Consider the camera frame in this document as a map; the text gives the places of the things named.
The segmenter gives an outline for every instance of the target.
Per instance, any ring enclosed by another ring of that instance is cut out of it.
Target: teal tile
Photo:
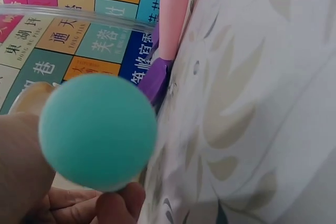
[[[71,55],[34,49],[12,85],[0,114],[8,113],[16,97],[30,84],[38,81],[61,83],[71,60]]]
[[[94,10],[97,13],[135,19],[138,5],[115,0],[96,0]]]
[[[121,63],[131,31],[118,27],[91,24],[76,55]]]

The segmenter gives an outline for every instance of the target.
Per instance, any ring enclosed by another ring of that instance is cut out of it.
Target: transparent tube
[[[52,17],[62,17],[80,19],[92,23],[124,28],[133,31],[151,33],[154,25],[140,22],[134,19],[114,17],[111,15],[98,14],[86,10],[72,10],[59,7],[44,7],[38,5],[0,5],[0,14],[7,15],[43,15]]]

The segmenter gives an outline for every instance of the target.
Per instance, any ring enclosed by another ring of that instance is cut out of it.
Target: purple clip
[[[157,58],[138,85],[153,106],[166,91],[169,70],[173,62]]]

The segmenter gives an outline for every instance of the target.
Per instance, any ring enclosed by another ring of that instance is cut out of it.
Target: foam ball
[[[156,117],[132,83],[87,74],[58,87],[40,116],[39,140],[47,162],[64,178],[115,191],[138,175],[156,141]]]

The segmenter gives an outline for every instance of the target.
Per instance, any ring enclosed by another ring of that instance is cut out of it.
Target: hand
[[[23,224],[136,224],[145,198],[138,183],[118,193],[51,188]]]
[[[106,194],[50,189],[55,172],[38,144],[38,120],[0,115],[0,223],[136,224],[145,198],[138,183]]]

